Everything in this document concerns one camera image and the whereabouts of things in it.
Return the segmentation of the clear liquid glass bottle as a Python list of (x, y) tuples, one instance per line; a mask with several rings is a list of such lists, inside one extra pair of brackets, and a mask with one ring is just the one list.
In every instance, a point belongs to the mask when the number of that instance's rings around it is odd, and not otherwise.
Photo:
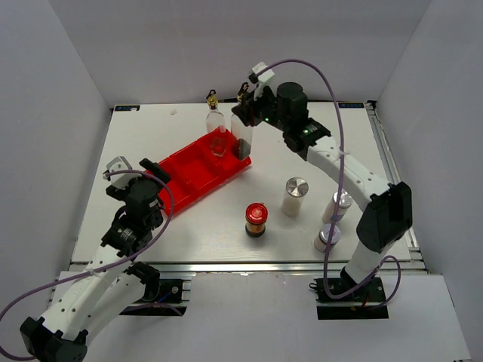
[(210, 135), (210, 148), (214, 156), (223, 157), (226, 153), (226, 123), (222, 112), (218, 109), (218, 98), (215, 89), (211, 89), (206, 96), (209, 108), (205, 123)]

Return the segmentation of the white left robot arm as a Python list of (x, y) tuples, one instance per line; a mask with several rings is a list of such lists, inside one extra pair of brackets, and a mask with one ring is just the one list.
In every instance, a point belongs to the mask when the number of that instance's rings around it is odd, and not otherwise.
[(67, 291), (38, 318), (27, 318), (20, 334), (27, 351), (39, 361), (81, 361), (94, 337), (140, 299), (159, 295), (157, 269), (136, 258), (157, 240), (155, 229), (168, 224), (159, 197), (165, 176), (137, 173), (107, 194), (123, 202), (84, 271), (66, 282)]

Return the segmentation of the dark liquid glass bottle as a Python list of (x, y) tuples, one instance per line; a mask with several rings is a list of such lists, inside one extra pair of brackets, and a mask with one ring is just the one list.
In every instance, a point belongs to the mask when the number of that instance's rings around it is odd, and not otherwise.
[(231, 153), (238, 160), (243, 161), (251, 153), (253, 130), (251, 127), (245, 126), (238, 114), (234, 111), (232, 111), (231, 116), (231, 133), (235, 139), (231, 147)]

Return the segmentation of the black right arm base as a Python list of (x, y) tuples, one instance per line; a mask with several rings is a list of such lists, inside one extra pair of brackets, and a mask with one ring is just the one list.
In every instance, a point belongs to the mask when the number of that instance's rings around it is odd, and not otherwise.
[(375, 277), (363, 287), (340, 299), (330, 298), (325, 291), (322, 278), (314, 279), (309, 288), (315, 292), (316, 301), (322, 305), (375, 306), (386, 301), (386, 293), (381, 278)]

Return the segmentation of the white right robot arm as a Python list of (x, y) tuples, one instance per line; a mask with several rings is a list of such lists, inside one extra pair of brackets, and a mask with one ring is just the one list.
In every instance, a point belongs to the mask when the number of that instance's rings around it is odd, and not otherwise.
[(338, 192), (348, 192), (362, 212), (356, 226), (358, 245), (340, 273), (340, 289), (332, 299), (356, 301), (368, 291), (368, 283), (387, 260), (387, 253), (413, 224), (411, 188), (378, 177), (344, 152), (344, 141), (313, 119), (308, 98), (298, 83), (285, 82), (276, 91), (257, 87), (241, 94), (232, 107), (242, 130), (261, 123), (282, 132), (286, 146), (304, 161), (337, 182)]

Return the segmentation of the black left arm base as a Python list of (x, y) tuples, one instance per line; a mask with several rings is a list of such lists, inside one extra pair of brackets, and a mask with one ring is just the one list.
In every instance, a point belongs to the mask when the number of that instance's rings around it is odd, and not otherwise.
[(189, 300), (191, 281), (183, 279), (160, 279), (154, 284), (144, 287), (142, 296), (127, 309), (146, 308), (155, 303), (178, 305)]

